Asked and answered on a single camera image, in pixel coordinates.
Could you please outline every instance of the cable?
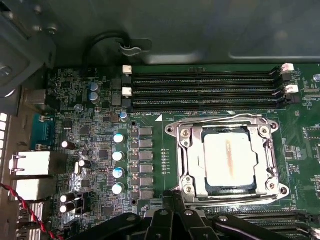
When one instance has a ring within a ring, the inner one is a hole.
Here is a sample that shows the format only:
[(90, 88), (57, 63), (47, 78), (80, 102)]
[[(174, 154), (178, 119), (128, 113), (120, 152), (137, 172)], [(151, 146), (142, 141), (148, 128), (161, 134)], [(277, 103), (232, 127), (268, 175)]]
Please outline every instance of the cable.
[(118, 38), (123, 40), (125, 47), (129, 48), (131, 45), (131, 39), (129, 35), (124, 31), (105, 31), (96, 36), (94, 36), (89, 43), (86, 45), (83, 54), (82, 54), (82, 65), (83, 67), (88, 67), (88, 58), (92, 48), (99, 42), (105, 39)]
[(64, 240), (62, 236), (58, 236), (58, 235), (56, 236), (52, 231), (49, 231), (46, 229), (45, 224), (38, 219), (35, 212), (32, 211), (28, 203), (22, 197), (19, 196), (16, 190), (14, 190), (11, 186), (4, 185), (2, 183), (0, 183), (0, 187), (9, 191), (14, 197), (18, 198), (18, 201), (22, 204), (22, 207), (29, 212), (29, 214), (31, 215), (32, 221), (36, 222), (40, 226), (42, 232), (47, 233), (52, 239)]

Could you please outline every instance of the mounting hole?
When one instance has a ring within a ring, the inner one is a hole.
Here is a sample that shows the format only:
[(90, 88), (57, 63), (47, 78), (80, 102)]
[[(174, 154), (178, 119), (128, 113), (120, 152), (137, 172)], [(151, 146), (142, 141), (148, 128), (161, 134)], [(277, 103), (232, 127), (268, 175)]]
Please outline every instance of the mounting hole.
[(285, 187), (282, 187), (280, 191), (281, 191), (281, 194), (283, 195), (286, 195), (288, 193), (288, 190)]
[(132, 201), (131, 201), (131, 205), (132, 205), (132, 206), (136, 206), (137, 204), (138, 204), (138, 201), (137, 201), (137, 200), (132, 200)]

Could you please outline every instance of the motherboard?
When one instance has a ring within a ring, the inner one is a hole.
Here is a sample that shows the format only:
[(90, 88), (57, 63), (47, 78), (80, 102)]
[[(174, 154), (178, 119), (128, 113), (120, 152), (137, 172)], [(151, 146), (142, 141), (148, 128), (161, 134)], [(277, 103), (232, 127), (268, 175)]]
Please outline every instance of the motherboard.
[[(31, 150), (67, 155), (51, 228), (143, 216), (178, 189), (208, 218), (245, 212), (294, 237), (294, 211), (320, 212), (319, 74), (318, 64), (50, 71), (60, 106), (34, 116)], [(79, 194), (82, 212), (64, 204)]]

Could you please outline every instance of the screw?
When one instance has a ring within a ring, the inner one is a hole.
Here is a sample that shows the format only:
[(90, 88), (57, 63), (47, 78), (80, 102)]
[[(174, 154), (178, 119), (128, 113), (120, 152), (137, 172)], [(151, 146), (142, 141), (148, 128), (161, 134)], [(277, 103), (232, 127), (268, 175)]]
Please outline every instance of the screw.
[(136, 218), (134, 216), (130, 216), (126, 219), (128, 222), (132, 222), (134, 220), (136, 220)]
[(226, 216), (220, 216), (220, 217), (219, 217), (219, 220), (220, 220), (221, 222), (226, 222), (226, 221), (229, 220), (229, 218), (227, 218)]
[(189, 137), (189, 134), (190, 134), (190, 131), (188, 129), (183, 129), (181, 131), (181, 136), (184, 137), (184, 138)]
[(184, 212), (184, 214), (187, 215), (187, 216), (191, 216), (191, 215), (194, 214), (194, 212), (190, 211), (190, 210), (187, 210), (187, 211)]
[(266, 126), (262, 126), (259, 128), (259, 133), (264, 136), (269, 133), (269, 128)]
[(315, 80), (316, 82), (320, 82), (320, 74), (313, 75), (313, 80)]

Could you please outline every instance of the black wire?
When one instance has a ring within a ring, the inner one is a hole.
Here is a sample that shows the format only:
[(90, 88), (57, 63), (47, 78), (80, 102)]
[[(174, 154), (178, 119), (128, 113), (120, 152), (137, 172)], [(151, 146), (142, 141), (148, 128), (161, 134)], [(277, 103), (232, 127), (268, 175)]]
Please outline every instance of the black wire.
[(83, 54), (82, 54), (82, 66), (86, 69), (88, 68), (88, 60), (89, 60), (89, 55), (92, 50), (92, 48), (99, 42), (105, 39), (111, 39), (111, 38), (117, 38), (117, 39), (122, 39), (123, 44), (125, 47), (129, 48), (131, 45), (131, 39), (129, 35), (124, 32), (124, 31), (117, 31), (117, 30), (112, 30), (112, 31), (106, 31), (102, 32), (96, 36), (94, 36), (86, 45)]

